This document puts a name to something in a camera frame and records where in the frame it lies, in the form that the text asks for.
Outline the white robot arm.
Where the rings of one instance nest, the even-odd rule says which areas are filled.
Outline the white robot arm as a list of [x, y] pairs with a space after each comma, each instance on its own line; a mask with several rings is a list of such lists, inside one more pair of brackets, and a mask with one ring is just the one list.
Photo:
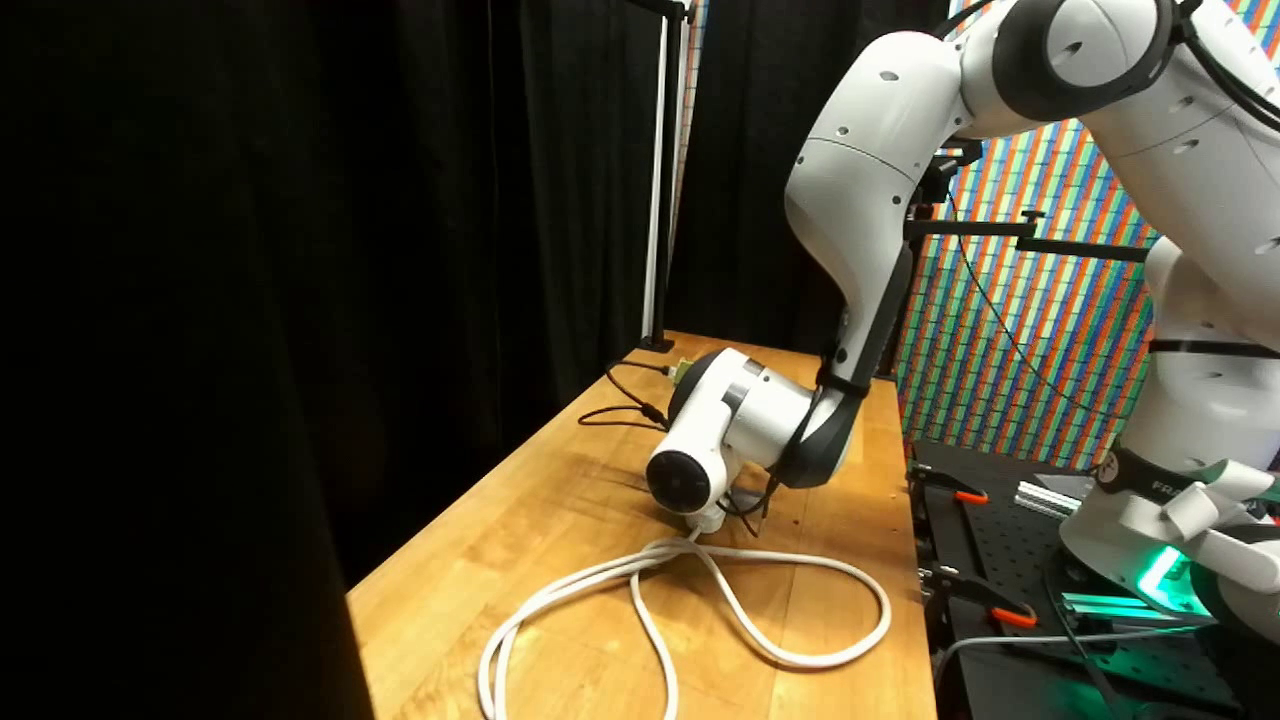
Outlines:
[[842, 321], [798, 387], [735, 349], [688, 366], [646, 490], [688, 521], [733, 476], [822, 482], [886, 350], [907, 227], [943, 199], [940, 148], [1076, 120], [1156, 227], [1148, 378], [1059, 542], [1164, 612], [1280, 640], [1280, 77], [1224, 0], [1006, 0], [871, 39], [822, 100], [784, 214]]

